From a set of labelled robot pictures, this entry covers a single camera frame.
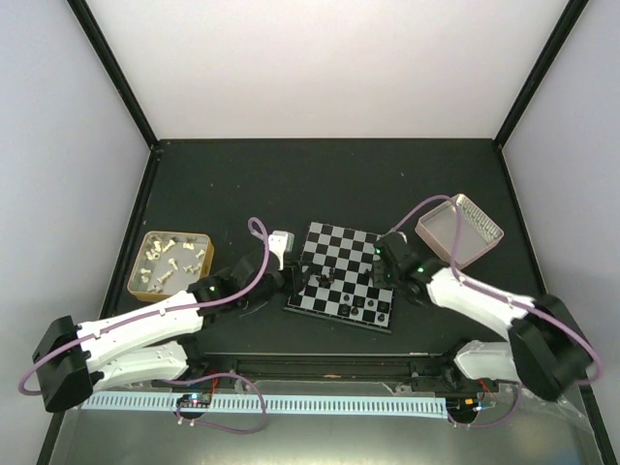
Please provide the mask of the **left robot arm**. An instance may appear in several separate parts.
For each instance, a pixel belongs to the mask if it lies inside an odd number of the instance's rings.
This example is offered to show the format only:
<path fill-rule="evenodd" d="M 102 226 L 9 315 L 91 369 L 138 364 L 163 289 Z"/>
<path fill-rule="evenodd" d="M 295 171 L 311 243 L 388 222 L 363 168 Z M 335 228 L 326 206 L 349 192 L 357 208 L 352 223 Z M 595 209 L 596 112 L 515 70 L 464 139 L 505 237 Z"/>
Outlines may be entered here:
<path fill-rule="evenodd" d="M 192 335 L 219 312 L 298 294 L 311 268 L 307 261 L 257 251 L 138 310 L 81 324 L 60 317 L 49 324 L 32 355 L 39 383 L 33 393 L 47 412 L 61 413 L 98 391 L 131 383 L 180 380 L 198 386 L 208 364 L 191 353 Z"/>

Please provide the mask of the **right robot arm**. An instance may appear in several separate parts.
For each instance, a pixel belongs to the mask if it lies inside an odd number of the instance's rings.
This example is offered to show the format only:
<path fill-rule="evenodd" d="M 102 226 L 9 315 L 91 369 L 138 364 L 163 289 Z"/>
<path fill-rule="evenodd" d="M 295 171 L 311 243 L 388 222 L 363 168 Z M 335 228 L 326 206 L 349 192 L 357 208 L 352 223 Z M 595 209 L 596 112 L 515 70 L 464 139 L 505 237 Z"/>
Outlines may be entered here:
<path fill-rule="evenodd" d="M 377 261 L 371 276 L 386 289 L 454 311 L 501 338 L 460 346 L 440 367 L 447 388 L 462 390 L 485 378 L 520 384 L 555 402 L 568 388 L 587 385 L 603 374 L 592 345 L 574 323 L 560 318 L 566 305 L 555 295 L 511 294 L 439 261 L 408 267 Z"/>

